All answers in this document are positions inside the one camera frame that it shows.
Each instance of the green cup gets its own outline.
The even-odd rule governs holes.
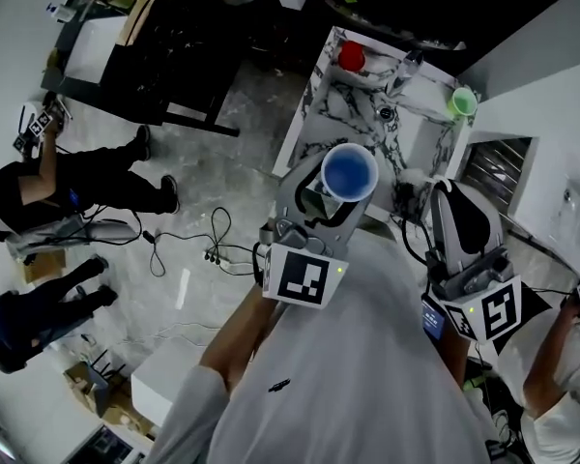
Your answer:
[[[477,111],[477,97],[468,88],[457,88],[453,91],[453,95],[447,103],[447,108],[453,115],[470,117]]]

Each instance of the sneaker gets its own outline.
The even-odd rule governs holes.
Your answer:
[[[97,261],[101,262],[101,264],[103,265],[103,270],[102,272],[104,272],[105,270],[107,270],[109,268],[109,263],[107,263],[107,260],[105,258],[100,257],[98,254],[93,254],[90,259],[96,259]]]
[[[136,160],[149,160],[151,158],[151,129],[145,125],[138,127],[135,139],[129,144],[135,150]]]
[[[110,289],[107,285],[102,285],[97,289],[97,292],[103,292],[106,295],[106,298],[103,300],[102,304],[104,306],[111,306],[114,304],[114,301],[118,299],[118,294],[115,291]]]
[[[178,184],[176,179],[171,175],[161,177],[161,190],[167,194],[168,210],[166,213],[176,215],[181,209],[181,203],[178,200]]]

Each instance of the floor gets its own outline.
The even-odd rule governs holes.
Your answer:
[[[241,129],[238,139],[178,126],[152,128],[154,157],[139,162],[133,170],[154,184],[162,175],[172,174],[179,183],[182,207],[175,216],[142,215],[144,228],[153,234],[157,230],[182,236],[210,233],[211,213],[223,206],[232,216],[226,242],[251,247],[273,205],[277,181],[270,173],[305,84],[306,78],[300,75],[264,71],[244,62],[219,116],[221,124]],[[120,146],[135,134],[137,126],[132,123],[73,101],[69,106],[74,119],[58,143],[70,151]],[[107,210],[103,216],[123,218],[135,225],[128,212]],[[217,229],[223,229],[227,221],[221,216],[216,224]],[[391,230],[401,242],[393,223]],[[411,246],[421,252],[421,232],[411,231],[409,237]],[[570,290],[575,278],[566,268],[519,241],[508,244],[516,271],[529,285]],[[159,254],[167,273],[161,278],[150,273],[152,246],[144,240],[124,247],[70,249],[69,268],[95,252],[106,257],[111,267],[101,281],[120,296],[115,305],[101,309],[93,321],[64,338],[62,352],[68,350],[92,360],[108,349],[104,362],[114,367],[125,363],[129,373],[164,338],[181,335],[193,344],[208,344],[253,283],[251,276],[230,276],[205,262],[202,253],[209,245],[205,238],[187,242],[162,238]],[[232,250],[228,257],[234,262],[250,259],[241,250]],[[409,260],[422,287],[424,268],[410,255]],[[190,272],[188,291],[184,303],[178,304],[184,270]],[[91,280],[86,288],[92,291],[97,285]],[[551,305],[562,298],[551,293],[543,297]],[[85,342],[80,334],[86,334],[91,342]]]

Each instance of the red cup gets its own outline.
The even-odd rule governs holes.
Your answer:
[[[357,73],[365,65],[363,47],[357,42],[346,42],[339,52],[339,66],[351,73]]]

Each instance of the person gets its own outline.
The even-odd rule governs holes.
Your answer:
[[[41,159],[0,169],[0,242],[94,204],[142,213],[179,211],[171,176],[164,176],[157,189],[130,171],[136,161],[151,156],[148,126],[140,126],[126,146],[74,154],[56,154],[57,135],[52,122],[44,134]]]
[[[98,308],[112,305],[118,295],[107,286],[80,299],[63,302],[71,289],[105,269],[107,262],[94,256],[70,274],[47,281],[32,292],[2,294],[0,370],[13,373],[23,369],[51,342],[92,318]]]
[[[447,324],[432,345],[394,244],[356,230],[346,259],[322,310],[283,304],[277,318],[250,290],[189,372],[148,464],[514,460],[480,389],[460,389],[469,342]]]
[[[560,310],[530,319],[498,357],[498,373],[524,409],[520,430],[537,464],[580,462],[579,314],[571,295]]]

